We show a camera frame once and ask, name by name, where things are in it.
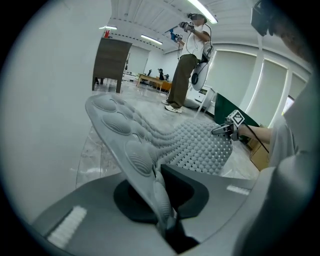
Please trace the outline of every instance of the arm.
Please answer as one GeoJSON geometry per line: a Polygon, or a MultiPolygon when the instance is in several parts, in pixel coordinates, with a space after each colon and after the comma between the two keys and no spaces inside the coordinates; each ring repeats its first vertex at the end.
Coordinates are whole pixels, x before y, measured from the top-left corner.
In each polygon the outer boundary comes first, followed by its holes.
{"type": "Polygon", "coordinates": [[[198,38],[200,38],[204,42],[208,42],[210,40],[210,35],[205,31],[199,32],[199,31],[193,30],[191,32],[194,33],[198,38]]]}
{"type": "Polygon", "coordinates": [[[184,41],[182,41],[182,39],[178,39],[178,42],[179,42],[179,44],[181,44],[182,46],[184,46],[185,45],[185,42],[184,41]]]}
{"type": "MultiPolygon", "coordinates": [[[[255,127],[249,125],[255,135],[263,142],[270,144],[271,132],[272,129],[269,128],[262,128],[262,127],[255,127]]],[[[255,135],[246,127],[244,124],[239,126],[239,136],[247,136],[251,139],[256,140],[255,135]]]]}

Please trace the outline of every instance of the man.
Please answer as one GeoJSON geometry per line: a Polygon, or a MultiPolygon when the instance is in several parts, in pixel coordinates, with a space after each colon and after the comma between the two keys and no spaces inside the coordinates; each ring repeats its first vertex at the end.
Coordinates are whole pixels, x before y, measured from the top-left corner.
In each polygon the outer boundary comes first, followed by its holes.
{"type": "Polygon", "coordinates": [[[199,61],[202,59],[204,45],[210,40],[210,27],[206,25],[207,18],[202,14],[196,14],[192,21],[194,29],[188,28],[190,34],[183,42],[182,53],[178,65],[175,69],[170,94],[167,100],[163,100],[165,109],[174,113],[181,113],[182,106],[188,91],[189,78],[199,61]]]}
{"type": "Polygon", "coordinates": [[[159,71],[159,80],[162,80],[162,81],[165,80],[163,69],[159,68],[158,71],[159,71]]]}
{"type": "MultiPolygon", "coordinates": [[[[311,63],[311,52],[295,24],[268,0],[260,1],[260,8],[265,14],[264,18],[269,19],[269,34],[280,37],[294,54],[311,63]]],[[[315,142],[319,142],[319,133],[312,125],[320,123],[319,113],[315,108],[319,96],[317,79],[316,74],[310,77],[294,104],[275,122],[273,128],[250,126],[262,142],[270,144],[269,167],[276,167],[283,159],[295,155],[298,149],[301,152],[318,147],[315,142]]],[[[240,125],[238,132],[239,136],[255,139],[254,134],[245,125],[240,125]]]]}

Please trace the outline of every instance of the khaki pants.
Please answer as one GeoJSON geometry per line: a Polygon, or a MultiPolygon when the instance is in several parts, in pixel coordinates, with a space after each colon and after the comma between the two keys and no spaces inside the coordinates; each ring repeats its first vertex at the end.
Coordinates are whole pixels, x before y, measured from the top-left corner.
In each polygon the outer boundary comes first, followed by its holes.
{"type": "Polygon", "coordinates": [[[182,55],[175,69],[167,102],[178,109],[183,106],[188,92],[189,78],[199,60],[193,54],[182,55]]]}

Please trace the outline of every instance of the shoe sole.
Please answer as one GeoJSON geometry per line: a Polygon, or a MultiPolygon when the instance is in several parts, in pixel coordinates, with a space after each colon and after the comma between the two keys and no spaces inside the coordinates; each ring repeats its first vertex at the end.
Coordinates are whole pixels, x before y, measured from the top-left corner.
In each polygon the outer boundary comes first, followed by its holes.
{"type": "Polygon", "coordinates": [[[172,112],[172,113],[178,113],[178,114],[181,114],[181,113],[182,113],[182,110],[181,110],[181,111],[171,111],[171,110],[167,109],[166,107],[164,107],[164,108],[165,108],[166,110],[172,112]]]}

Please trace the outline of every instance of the tiled floor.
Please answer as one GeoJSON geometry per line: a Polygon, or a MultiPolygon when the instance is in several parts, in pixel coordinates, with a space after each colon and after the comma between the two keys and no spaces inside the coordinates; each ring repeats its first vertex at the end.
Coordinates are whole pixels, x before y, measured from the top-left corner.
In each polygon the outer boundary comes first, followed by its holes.
{"type": "MultiPolygon", "coordinates": [[[[105,79],[103,85],[96,86],[96,94],[116,91],[116,81],[105,79]]],[[[166,95],[158,90],[136,83],[123,81],[121,97],[140,111],[150,123],[161,130],[174,129],[185,119],[193,118],[196,110],[183,107],[182,113],[172,113],[165,110],[162,100],[166,95]]],[[[203,112],[196,117],[199,120],[214,122],[212,117],[203,112]]],[[[77,172],[76,187],[89,181],[119,173],[120,169],[97,133],[91,128],[85,141],[77,172]]],[[[233,152],[222,169],[222,176],[254,180],[259,171],[249,159],[249,151],[239,141],[233,142],[233,152]]]]}

